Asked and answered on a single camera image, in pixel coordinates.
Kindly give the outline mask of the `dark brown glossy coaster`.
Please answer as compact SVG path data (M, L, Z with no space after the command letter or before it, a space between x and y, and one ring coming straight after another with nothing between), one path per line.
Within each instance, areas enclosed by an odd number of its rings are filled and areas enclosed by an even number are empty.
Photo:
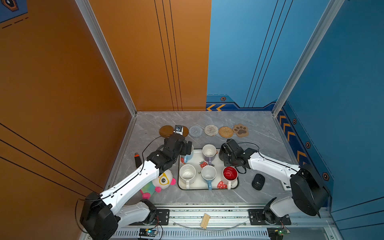
M183 136L187 137L189 134L189 129L186 126L183 126Z

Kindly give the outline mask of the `blue woven round coaster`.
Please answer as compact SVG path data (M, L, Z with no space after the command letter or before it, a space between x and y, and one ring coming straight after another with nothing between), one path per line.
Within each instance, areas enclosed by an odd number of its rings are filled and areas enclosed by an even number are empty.
M189 128L189 135L193 138L198 138L203 134L203 129L200 126L192 126Z

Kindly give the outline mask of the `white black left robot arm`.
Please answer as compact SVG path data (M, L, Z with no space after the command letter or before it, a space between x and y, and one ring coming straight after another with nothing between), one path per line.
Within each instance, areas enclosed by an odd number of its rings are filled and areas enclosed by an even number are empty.
M83 199L82 213L75 218L79 227L93 240L110 239L119 227L133 223L151 222L156 207L149 200L122 209L125 203L151 181L169 170L179 156L189 155L192 142L174 133L164 139L164 144L143 161L139 168L115 186L98 194L92 192Z

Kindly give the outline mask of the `light brown wooden coaster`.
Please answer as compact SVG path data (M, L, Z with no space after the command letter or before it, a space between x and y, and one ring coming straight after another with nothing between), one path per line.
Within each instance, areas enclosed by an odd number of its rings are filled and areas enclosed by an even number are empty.
M159 134L163 138L169 138L174 133L174 127L170 125L162 126L159 130Z

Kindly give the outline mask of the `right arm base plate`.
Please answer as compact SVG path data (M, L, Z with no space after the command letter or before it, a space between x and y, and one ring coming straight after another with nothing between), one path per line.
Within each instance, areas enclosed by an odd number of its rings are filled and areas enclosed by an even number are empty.
M271 211L265 211L262 209L249 209L249 220L252 226L255 225L291 225L291 219L289 215L284 217L277 217Z

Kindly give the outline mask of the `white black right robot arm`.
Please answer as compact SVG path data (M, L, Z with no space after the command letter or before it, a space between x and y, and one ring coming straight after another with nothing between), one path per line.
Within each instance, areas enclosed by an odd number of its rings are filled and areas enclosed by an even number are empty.
M226 167L256 170L291 188L291 196L279 200L273 198L264 207L265 221L271 225L292 213L302 212L308 216L319 217L320 209L331 196L328 187L311 165L293 165L263 155L252 148L244 150L233 139L228 139L222 144L219 158Z

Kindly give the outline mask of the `cork coaster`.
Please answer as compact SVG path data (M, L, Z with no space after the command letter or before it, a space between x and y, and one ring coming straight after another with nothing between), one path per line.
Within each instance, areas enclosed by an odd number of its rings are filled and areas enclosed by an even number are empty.
M234 125L233 131L239 138L247 137L249 135L248 127L243 124Z

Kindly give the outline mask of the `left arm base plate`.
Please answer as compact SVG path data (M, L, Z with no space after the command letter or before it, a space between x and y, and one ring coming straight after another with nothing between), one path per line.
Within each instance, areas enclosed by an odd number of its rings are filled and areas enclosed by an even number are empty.
M131 224L131 226L155 226L158 222L162 226L167 226L169 224L169 219L170 219L169 209L157 209L156 215L153 220L133 223Z

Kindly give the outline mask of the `tan rattan round coaster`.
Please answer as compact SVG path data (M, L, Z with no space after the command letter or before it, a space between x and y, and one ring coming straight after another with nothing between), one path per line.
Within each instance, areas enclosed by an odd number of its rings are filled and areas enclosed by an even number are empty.
M229 139L234 135L232 128L224 126L219 129L219 135L223 138Z

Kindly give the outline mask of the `purple mug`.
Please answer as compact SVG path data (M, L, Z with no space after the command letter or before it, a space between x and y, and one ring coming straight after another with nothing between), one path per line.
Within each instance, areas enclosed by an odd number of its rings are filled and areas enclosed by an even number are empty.
M208 163L208 165L213 165L213 160L215 159L218 151L214 145L207 144L202 148L202 153L204 156L205 162Z

